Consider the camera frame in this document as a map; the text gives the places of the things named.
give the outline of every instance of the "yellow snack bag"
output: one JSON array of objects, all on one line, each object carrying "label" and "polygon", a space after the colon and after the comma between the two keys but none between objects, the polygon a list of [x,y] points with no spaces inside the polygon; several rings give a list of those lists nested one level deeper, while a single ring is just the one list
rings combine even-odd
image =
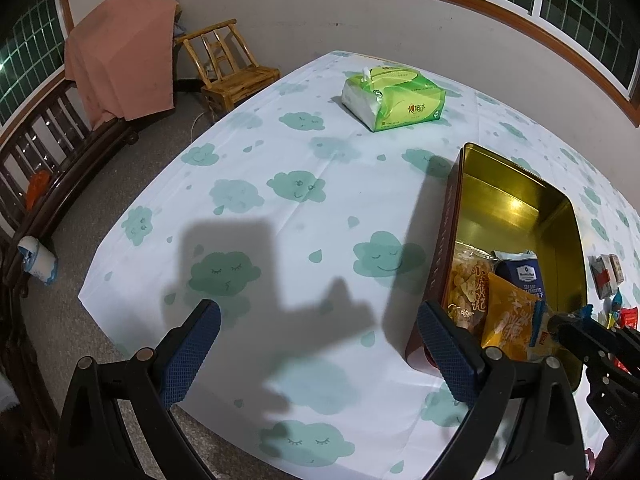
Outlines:
[{"label": "yellow snack bag", "polygon": [[511,359],[527,360],[537,296],[489,274],[489,306],[480,346],[497,346]]},{"label": "yellow snack bag", "polygon": [[478,339],[484,328],[489,296],[488,275],[496,259],[475,247],[456,242],[447,291],[447,314]]}]

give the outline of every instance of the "wooden window frame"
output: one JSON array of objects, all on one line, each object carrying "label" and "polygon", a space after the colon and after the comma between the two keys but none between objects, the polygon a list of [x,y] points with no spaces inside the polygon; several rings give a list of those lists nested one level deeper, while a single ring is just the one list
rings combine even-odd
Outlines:
[{"label": "wooden window frame", "polygon": [[[66,39],[68,34],[74,28],[74,20],[71,15],[71,7],[69,0],[55,0],[56,10],[60,18],[60,28]],[[53,88],[56,87],[65,78],[65,66],[57,69],[51,74],[38,88],[36,88],[30,96],[18,107],[9,120],[4,124],[0,134],[0,146],[11,136],[14,130],[22,122],[22,120],[33,110],[40,101],[42,101]]]},{"label": "wooden window frame", "polygon": [[489,16],[543,44],[596,83],[618,105],[634,126],[640,125],[640,82],[635,83],[630,97],[625,96],[600,70],[576,50],[548,30],[533,23],[529,18],[507,9],[506,6],[498,5],[489,0],[443,1]]}]

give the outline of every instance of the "cable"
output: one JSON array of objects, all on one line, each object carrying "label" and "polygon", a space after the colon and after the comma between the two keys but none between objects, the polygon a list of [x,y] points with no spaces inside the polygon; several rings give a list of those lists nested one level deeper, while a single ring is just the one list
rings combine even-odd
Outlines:
[{"label": "cable", "polygon": [[194,120],[193,123],[191,123],[191,142],[193,142],[193,127],[196,125],[196,122],[198,121],[199,118],[201,118],[206,112],[201,113],[199,116],[197,116]]}]

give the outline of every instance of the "gold tin box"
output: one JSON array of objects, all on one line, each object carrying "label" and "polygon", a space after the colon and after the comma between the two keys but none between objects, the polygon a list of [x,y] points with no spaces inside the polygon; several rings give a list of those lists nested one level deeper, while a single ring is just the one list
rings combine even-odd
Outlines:
[{"label": "gold tin box", "polygon": [[[456,241],[488,253],[533,250],[549,306],[571,312],[586,304],[582,245],[569,199],[510,160],[472,143],[460,149],[449,173],[425,301],[443,305]],[[414,324],[405,358],[418,348],[424,347]],[[575,391],[582,363],[564,349],[556,357]]]}]

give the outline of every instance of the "pink towel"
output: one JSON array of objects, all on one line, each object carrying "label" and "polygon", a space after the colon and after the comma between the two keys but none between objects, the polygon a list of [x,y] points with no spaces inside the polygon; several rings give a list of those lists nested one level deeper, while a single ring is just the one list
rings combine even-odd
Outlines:
[{"label": "pink towel", "polygon": [[65,44],[65,76],[74,80],[95,130],[174,107],[175,0],[104,0]]}]

